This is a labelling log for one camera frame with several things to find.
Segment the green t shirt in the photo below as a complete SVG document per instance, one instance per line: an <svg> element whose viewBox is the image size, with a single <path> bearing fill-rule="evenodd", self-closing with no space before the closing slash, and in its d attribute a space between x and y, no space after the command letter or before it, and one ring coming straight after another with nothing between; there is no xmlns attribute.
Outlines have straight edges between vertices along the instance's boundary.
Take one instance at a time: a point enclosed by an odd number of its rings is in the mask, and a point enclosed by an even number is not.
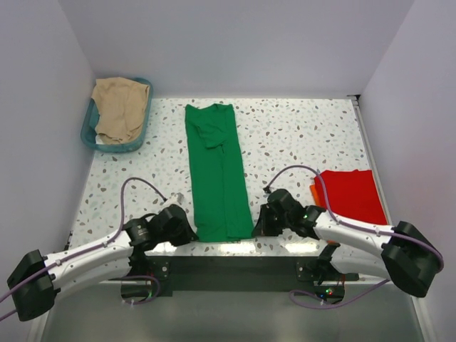
<svg viewBox="0 0 456 342"><path fill-rule="evenodd" d="M202 242L249 239L254 229L232 105L185 107L194 222Z"/></svg>

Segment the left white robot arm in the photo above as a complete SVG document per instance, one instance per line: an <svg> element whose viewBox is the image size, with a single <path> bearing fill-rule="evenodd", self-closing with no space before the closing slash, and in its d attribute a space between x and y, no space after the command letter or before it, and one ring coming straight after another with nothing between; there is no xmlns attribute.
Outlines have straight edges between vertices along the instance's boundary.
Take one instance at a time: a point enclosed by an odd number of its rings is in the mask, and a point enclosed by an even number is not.
<svg viewBox="0 0 456 342"><path fill-rule="evenodd" d="M180 247L195 241L185 211L172 204L83 246L46 256L37 249L25 254L7 280L7 296L19 320L30 321L49 311L57 299L92 284L123 277L149 280L146 252L165 242Z"/></svg>

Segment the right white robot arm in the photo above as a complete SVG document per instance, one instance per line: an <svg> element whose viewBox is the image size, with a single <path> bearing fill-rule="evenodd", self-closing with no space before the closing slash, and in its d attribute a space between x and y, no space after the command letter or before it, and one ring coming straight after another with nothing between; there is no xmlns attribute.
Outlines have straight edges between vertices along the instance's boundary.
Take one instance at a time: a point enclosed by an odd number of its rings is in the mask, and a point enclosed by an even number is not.
<svg viewBox="0 0 456 342"><path fill-rule="evenodd" d="M285 189L272 192L260 207L253 237L277 237L285 229L326 243L305 266L318 282L339 274L365 274L391 281L405 293L424 298L442 269L436 248L408 222L371 224L303 206Z"/></svg>

